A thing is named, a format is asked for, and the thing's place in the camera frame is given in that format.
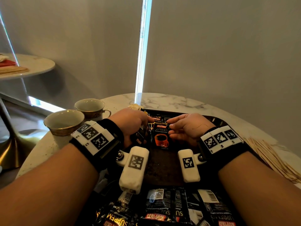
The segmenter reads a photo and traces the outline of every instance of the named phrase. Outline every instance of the floor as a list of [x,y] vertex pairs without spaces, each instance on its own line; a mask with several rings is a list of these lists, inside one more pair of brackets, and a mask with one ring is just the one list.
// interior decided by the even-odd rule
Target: floor
[[[46,116],[36,113],[27,108],[21,107],[19,105],[15,105],[8,101],[4,101],[4,104],[11,117],[11,122],[13,126],[18,131],[22,131],[26,129],[48,130],[47,127],[45,127],[45,125],[43,124],[43,120],[45,119]],[[8,135],[8,131],[3,121],[0,119],[0,138],[7,135]],[[7,186],[9,183],[11,183],[15,179],[18,171],[19,168],[12,169],[12,170],[3,170],[0,173],[0,189],[3,188],[4,186]]]

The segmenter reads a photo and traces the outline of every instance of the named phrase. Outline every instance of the gold table leg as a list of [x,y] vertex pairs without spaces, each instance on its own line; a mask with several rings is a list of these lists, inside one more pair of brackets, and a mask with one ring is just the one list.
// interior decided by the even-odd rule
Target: gold table leg
[[43,138],[47,131],[29,129],[17,132],[11,124],[9,114],[1,98],[0,116],[9,131],[9,137],[0,139],[0,166],[4,170],[20,167],[36,143]]

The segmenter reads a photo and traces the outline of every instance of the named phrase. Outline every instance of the wall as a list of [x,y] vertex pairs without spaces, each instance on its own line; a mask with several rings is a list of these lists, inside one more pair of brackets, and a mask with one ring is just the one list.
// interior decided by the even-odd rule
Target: wall
[[24,78],[28,95],[63,108],[135,91],[142,0],[1,0],[16,53],[54,71]]
[[301,156],[301,0],[153,0],[144,92],[212,104]]

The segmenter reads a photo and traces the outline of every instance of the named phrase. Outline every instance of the wrist strap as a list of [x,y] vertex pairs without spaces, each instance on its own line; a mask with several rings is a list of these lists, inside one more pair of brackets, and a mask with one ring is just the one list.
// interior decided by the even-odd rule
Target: wrist strap
[[248,150],[243,139],[228,125],[210,129],[198,144],[206,160],[217,171]]
[[123,141],[123,134],[122,137],[115,134],[119,133],[120,135],[121,132],[118,132],[116,127],[113,126],[111,131],[114,132],[110,133],[108,129],[105,129],[97,122],[88,121],[85,125],[71,134],[73,138],[70,140],[70,143],[92,163],[98,172],[100,172],[107,168],[111,161],[115,160],[120,148],[120,140]]

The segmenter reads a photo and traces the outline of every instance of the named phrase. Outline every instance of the coffee cup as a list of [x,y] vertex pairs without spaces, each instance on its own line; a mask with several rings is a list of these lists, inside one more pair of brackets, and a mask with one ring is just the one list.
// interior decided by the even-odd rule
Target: coffee cup
[[108,111],[111,116],[112,112],[104,109],[104,106],[105,103],[102,100],[94,98],[82,99],[74,104],[75,109],[85,115],[85,121],[100,121],[105,111]]
[[167,140],[167,135],[165,134],[157,134],[155,135],[155,142],[157,146],[160,147],[168,147],[169,142]]
[[47,116],[44,125],[49,128],[59,148],[71,140],[71,133],[83,125],[84,114],[77,110],[62,110]]

